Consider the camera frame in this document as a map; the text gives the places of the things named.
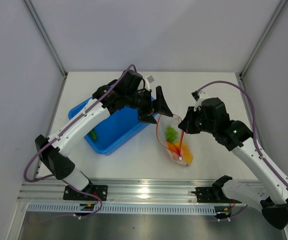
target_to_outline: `gray wall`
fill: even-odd
[[[288,175],[288,7],[246,75],[266,151]]]
[[[24,167],[46,133],[61,76],[20,0],[0,0],[0,240]]]
[[[33,0],[68,71],[239,72],[280,0]]]

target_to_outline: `metal corner post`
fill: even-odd
[[[67,72],[65,71],[65,68],[56,52],[55,47],[53,46],[52,42],[50,41],[50,38],[46,32],[46,29],[44,27],[44,25],[42,24],[33,3],[31,2],[31,0],[22,0],[24,5],[26,6],[28,13],[30,14],[30,16],[32,17],[32,20],[35,23],[35,26],[37,28],[37,30],[39,31],[39,33],[41,34],[48,50],[50,51],[50,54],[52,55],[60,73],[62,74],[62,76],[66,77]]]
[[[283,11],[286,9],[287,4],[288,4],[288,0],[281,0],[279,2],[277,8],[275,9],[273,15],[270,18],[268,24],[266,25],[263,33],[261,34],[259,40],[257,41],[255,48],[253,49],[251,55],[249,56],[245,66],[243,67],[243,70],[240,73],[240,77],[242,80],[245,77],[245,74],[247,73],[248,69],[250,68],[250,66],[254,62],[255,58],[257,57],[257,55],[261,51],[262,47],[266,43],[266,40],[268,39],[268,37],[272,33],[273,28],[275,27],[276,23],[278,22]]]

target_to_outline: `gray floor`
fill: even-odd
[[[20,240],[285,240],[284,231],[247,209],[231,222],[212,216],[97,214],[77,220],[71,216],[45,221],[57,213],[29,212]]]

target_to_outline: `perforated metal strip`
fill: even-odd
[[[82,210],[79,203],[32,202],[30,212],[91,213]],[[104,204],[102,214],[163,214],[163,215],[216,215],[214,206],[206,205],[157,205],[157,204]]]

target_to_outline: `green vegetable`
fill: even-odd
[[[178,132],[170,125],[166,128],[166,141],[173,143],[178,136]]]
[[[97,135],[94,129],[89,132],[90,138],[95,142],[97,141]]]

